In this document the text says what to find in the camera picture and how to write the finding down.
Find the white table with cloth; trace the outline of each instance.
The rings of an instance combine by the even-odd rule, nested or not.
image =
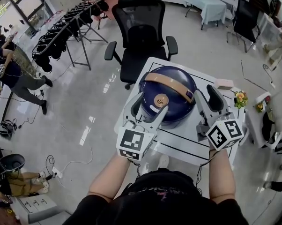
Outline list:
[[[202,10],[201,30],[203,25],[208,24],[209,21],[220,20],[224,24],[225,13],[226,13],[226,4],[224,2],[220,0],[184,0],[184,1]]]
[[[150,72],[156,68],[162,66],[173,66],[178,67],[180,69],[185,70],[190,76],[194,79],[196,86],[198,89],[202,91],[205,95],[206,99],[209,100],[209,94],[207,91],[207,85],[213,85],[215,82],[215,78],[211,77],[207,74],[195,71],[190,68],[186,68],[182,65],[175,64],[169,61],[165,61],[158,58],[150,57],[146,64],[144,65],[143,70],[141,71],[136,84],[134,85],[131,94],[129,95],[126,104],[139,93],[139,82],[141,78],[144,76],[146,72]],[[245,118],[244,108],[237,109],[233,106],[233,98],[234,98],[234,91],[240,91],[237,88],[232,88],[231,90],[219,90],[227,104],[229,106],[230,112],[233,112],[235,118],[238,120],[239,126],[242,126],[242,123]],[[142,121],[142,112],[139,109],[136,120],[138,122]],[[195,105],[193,110],[191,111],[188,118],[184,119],[182,123],[172,129],[165,128],[160,126],[158,129],[157,137],[154,139],[153,144],[151,145],[151,149],[158,151],[160,153],[166,154],[170,157],[175,157],[179,160],[194,164],[200,165],[209,160],[209,143],[208,140],[198,141],[196,126],[200,122],[202,117],[198,112],[198,108]],[[118,133],[119,127],[123,126],[123,110],[119,115],[119,118],[115,124],[114,131]],[[238,149],[237,142],[231,148],[228,148],[228,155],[230,159],[231,165],[235,159],[235,155]]]

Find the black and white marker cube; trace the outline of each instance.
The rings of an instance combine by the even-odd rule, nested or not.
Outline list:
[[[217,151],[235,145],[244,137],[242,128],[236,119],[216,121],[206,133],[209,141]]]
[[[120,127],[116,144],[117,153],[122,157],[141,161],[155,136],[153,133]]]

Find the clothing rack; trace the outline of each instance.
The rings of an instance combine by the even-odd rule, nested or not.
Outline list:
[[[67,29],[69,32],[71,32],[72,35],[74,35],[73,32],[72,32],[68,27],[69,27],[69,25],[70,25],[74,20],[76,20],[76,24],[77,24],[77,26],[78,26],[78,28],[79,28],[79,30],[78,30],[79,38],[76,38],[75,36],[73,36],[73,37],[76,39],[77,42],[79,42],[79,41],[82,42],[82,46],[83,46],[83,50],[84,50],[84,53],[85,53],[85,57],[86,57],[87,63],[80,63],[80,62],[74,62],[74,61],[73,61],[72,56],[71,56],[71,53],[70,53],[69,48],[68,48],[68,45],[67,45],[67,41],[74,41],[74,40],[69,40],[69,39],[68,39],[68,40],[66,41],[66,49],[67,49],[67,51],[68,51],[68,54],[69,54],[69,57],[70,57],[70,60],[71,60],[71,62],[72,62],[73,67],[75,67],[75,66],[74,66],[75,64],[84,65],[84,66],[88,66],[88,67],[89,67],[89,70],[91,71],[91,66],[90,66],[90,62],[89,62],[89,59],[88,59],[88,56],[87,56],[87,53],[86,53],[86,48],[85,48],[85,45],[84,45],[83,38],[85,38],[86,40],[88,40],[90,43],[92,43],[92,41],[102,41],[102,42],[108,43],[108,41],[107,41],[105,38],[103,38],[98,32],[96,32],[96,31],[91,27],[91,24],[89,25],[89,24],[87,24],[85,21],[83,21],[83,20],[80,18],[80,16],[81,16],[82,13],[84,13],[84,12],[87,11],[87,10],[89,10],[89,14],[90,14],[90,17],[91,17],[91,15],[92,15],[92,12],[91,12],[92,6],[96,6],[96,4],[97,4],[98,2],[100,2],[100,1],[101,1],[101,0],[97,0],[97,1],[95,1],[94,3],[90,4],[89,6],[88,6],[87,3],[86,3],[86,4],[83,4],[82,6],[79,5],[79,6],[78,6],[79,9],[82,8],[82,10],[79,10],[79,13],[76,14],[73,18],[65,18],[65,15],[64,15],[59,21],[57,21],[57,22],[52,26],[52,28],[53,28],[55,25],[57,25],[58,23],[60,23],[60,22],[66,23],[66,25],[65,25],[59,32],[57,32],[56,36],[55,36],[54,38],[52,38],[52,40],[50,41],[49,44],[45,45],[46,48],[45,48],[43,51],[41,51],[41,52],[35,51],[38,46],[41,46],[41,45],[38,45],[38,44],[37,44],[37,45],[33,48],[32,55],[34,55],[34,54],[35,54],[35,55],[41,55],[41,54],[43,54],[43,53],[54,43],[54,41],[59,37],[59,35],[60,35],[65,29]],[[82,34],[82,30],[84,30],[84,29],[81,29],[81,28],[80,28],[79,21],[82,22],[83,25],[85,25],[85,26],[88,27],[88,28],[87,28],[87,31],[86,31],[84,34]],[[86,34],[87,34],[90,30],[92,30],[93,32],[95,32],[101,39],[89,39],[89,38],[87,38],[87,37],[86,37]]]

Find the gray pants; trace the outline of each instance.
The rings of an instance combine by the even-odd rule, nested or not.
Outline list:
[[[14,92],[18,97],[40,106],[43,101],[31,94],[28,89],[37,90],[45,84],[45,81],[45,77],[34,79],[31,76],[23,73],[15,86],[11,88],[11,91]]]

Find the mesh chair back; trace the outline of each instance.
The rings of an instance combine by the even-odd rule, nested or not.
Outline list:
[[[165,44],[162,38],[163,1],[119,0],[112,12],[121,30],[124,48],[149,50]]]
[[[236,11],[238,23],[244,23],[248,28],[253,29],[258,22],[259,10],[246,0],[238,0]]]

